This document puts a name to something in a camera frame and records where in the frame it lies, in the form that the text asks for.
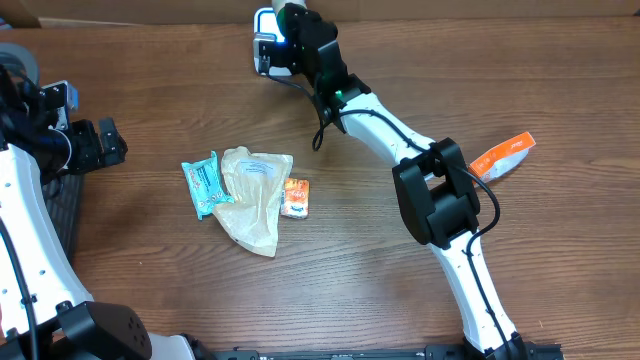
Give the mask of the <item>teal wipes packet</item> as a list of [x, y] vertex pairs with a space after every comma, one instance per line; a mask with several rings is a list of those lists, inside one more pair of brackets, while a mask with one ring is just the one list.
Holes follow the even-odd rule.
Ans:
[[212, 151], [207, 159], [193, 163], [182, 162], [181, 168], [199, 220], [212, 215], [218, 204], [234, 203], [233, 197], [223, 188], [215, 151]]

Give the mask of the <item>beige plastic bag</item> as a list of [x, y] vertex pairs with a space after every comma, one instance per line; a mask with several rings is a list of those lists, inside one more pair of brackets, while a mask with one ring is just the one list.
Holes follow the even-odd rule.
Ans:
[[221, 174], [233, 201], [216, 205], [214, 216], [232, 240], [256, 255], [276, 255], [281, 195], [292, 167], [288, 154], [252, 153], [244, 146], [223, 154]]

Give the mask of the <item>small orange white packet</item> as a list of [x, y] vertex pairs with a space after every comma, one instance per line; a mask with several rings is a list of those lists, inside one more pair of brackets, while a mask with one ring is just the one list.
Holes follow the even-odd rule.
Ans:
[[305, 179], [288, 178], [284, 183], [280, 214], [295, 219], [309, 215], [310, 183]]

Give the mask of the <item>orange white box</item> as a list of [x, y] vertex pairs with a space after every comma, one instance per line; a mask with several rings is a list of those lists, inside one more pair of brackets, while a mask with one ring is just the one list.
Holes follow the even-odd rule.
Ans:
[[521, 133], [486, 151], [469, 165], [471, 173], [488, 183], [516, 169], [536, 145], [529, 132]]

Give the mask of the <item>green lid jar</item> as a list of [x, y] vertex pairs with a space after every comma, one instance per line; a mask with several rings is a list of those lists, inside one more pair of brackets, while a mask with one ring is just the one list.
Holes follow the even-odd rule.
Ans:
[[307, 8], [305, 0], [272, 0], [271, 5], [276, 15], [278, 28], [281, 32], [285, 31], [285, 7], [288, 4], [293, 4], [294, 6], [302, 7], [304, 9]]

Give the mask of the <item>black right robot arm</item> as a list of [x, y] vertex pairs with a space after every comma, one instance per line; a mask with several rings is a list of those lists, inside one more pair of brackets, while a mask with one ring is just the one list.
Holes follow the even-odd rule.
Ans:
[[476, 191], [488, 187], [467, 167], [459, 145], [416, 134], [391, 114], [372, 90], [348, 71], [337, 27], [303, 1], [275, 1], [284, 40], [261, 51], [263, 71], [285, 67], [306, 77], [319, 118], [313, 148], [336, 126], [392, 166], [401, 218], [412, 237], [438, 258], [463, 322], [469, 359], [526, 359], [529, 351], [505, 313], [482, 254]]

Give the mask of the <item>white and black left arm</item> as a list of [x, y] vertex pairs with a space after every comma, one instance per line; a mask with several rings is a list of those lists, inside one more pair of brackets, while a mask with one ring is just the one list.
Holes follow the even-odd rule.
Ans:
[[68, 176], [120, 164], [112, 119], [71, 122], [68, 82], [39, 85], [30, 57], [1, 52], [1, 328], [4, 359], [209, 359], [199, 341], [148, 332], [129, 307], [94, 301], [47, 208], [71, 194]]

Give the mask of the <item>white barcode scanner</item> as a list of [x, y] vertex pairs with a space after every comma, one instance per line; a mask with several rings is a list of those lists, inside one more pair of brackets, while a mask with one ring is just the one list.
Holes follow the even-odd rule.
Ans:
[[291, 76], [290, 67], [293, 65], [293, 45], [279, 30], [273, 8], [263, 7], [256, 11], [254, 15], [254, 34], [256, 32], [271, 33], [277, 37], [276, 43], [270, 48], [271, 67], [268, 75], [278, 77]]

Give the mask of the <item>grey plastic mesh basket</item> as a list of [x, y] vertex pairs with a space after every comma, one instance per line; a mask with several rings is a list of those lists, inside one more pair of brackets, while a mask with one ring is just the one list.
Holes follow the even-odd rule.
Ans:
[[[40, 82], [35, 57], [20, 45], [2, 43], [1, 64], [7, 70], [24, 75], [35, 85]], [[69, 261], [72, 261], [77, 245], [77, 220], [84, 183], [83, 175], [65, 175], [42, 187], [47, 212]]]

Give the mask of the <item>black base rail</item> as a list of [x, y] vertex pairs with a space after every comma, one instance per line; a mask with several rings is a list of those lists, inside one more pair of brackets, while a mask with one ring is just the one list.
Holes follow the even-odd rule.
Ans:
[[[536, 345], [525, 343], [523, 356], [513, 359], [563, 360], [560, 345]], [[304, 351], [259, 353], [256, 350], [231, 350], [213, 352], [219, 360], [462, 360], [484, 359], [472, 355], [464, 345], [428, 345], [423, 349]]]

